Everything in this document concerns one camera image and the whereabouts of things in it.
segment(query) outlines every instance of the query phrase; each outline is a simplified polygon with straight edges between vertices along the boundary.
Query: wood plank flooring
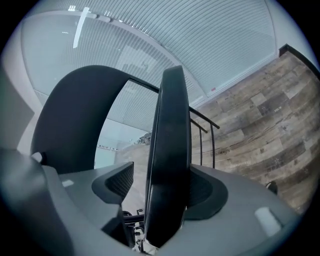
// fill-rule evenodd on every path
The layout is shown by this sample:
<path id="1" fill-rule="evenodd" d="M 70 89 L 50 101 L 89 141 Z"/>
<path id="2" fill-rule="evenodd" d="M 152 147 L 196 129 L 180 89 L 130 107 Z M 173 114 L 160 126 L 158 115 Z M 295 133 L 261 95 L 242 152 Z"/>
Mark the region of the wood plank flooring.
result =
<path id="1" fill-rule="evenodd" d="M 198 109 L 214 129 L 215 167 L 267 184 L 302 213 L 318 184 L 320 82 L 289 52 Z M 210 131 L 208 123 L 195 121 Z M 200 164 L 199 130 L 191 125 L 192 163 Z M 202 133 L 204 166 L 212 166 L 210 133 Z M 134 161 L 134 183 L 123 209 L 144 208 L 149 146 L 134 145 L 116 161 Z"/>

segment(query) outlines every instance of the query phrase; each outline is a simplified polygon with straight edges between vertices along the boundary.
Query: baseboard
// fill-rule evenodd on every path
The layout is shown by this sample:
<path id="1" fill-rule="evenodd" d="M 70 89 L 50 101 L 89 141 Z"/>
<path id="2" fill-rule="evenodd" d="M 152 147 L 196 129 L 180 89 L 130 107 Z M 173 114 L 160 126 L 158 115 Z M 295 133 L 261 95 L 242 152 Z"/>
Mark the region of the baseboard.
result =
<path id="1" fill-rule="evenodd" d="M 315 65 L 312 64 L 310 60 L 306 56 L 304 56 L 301 52 L 290 46 L 289 44 L 285 44 L 279 49 L 279 57 L 283 55 L 286 52 L 292 53 L 294 56 L 296 56 L 300 61 L 302 61 L 314 74 L 315 76 L 320 80 L 320 72 L 316 68 Z"/>

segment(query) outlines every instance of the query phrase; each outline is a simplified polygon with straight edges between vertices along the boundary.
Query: black curved backrest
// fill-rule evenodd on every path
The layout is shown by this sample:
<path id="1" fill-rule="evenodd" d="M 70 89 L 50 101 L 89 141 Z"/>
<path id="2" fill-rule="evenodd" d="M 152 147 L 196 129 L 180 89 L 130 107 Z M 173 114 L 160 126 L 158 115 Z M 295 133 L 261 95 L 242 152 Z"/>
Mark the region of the black curved backrest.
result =
<path id="1" fill-rule="evenodd" d="M 190 113 L 181 66 L 166 69 L 150 143 L 145 199 L 145 237 L 161 247 L 179 229 L 189 199 Z"/>
<path id="2" fill-rule="evenodd" d="M 107 66 L 85 66 L 53 89 L 35 127 L 31 152 L 59 174 L 94 168 L 102 126 L 130 75 Z"/>

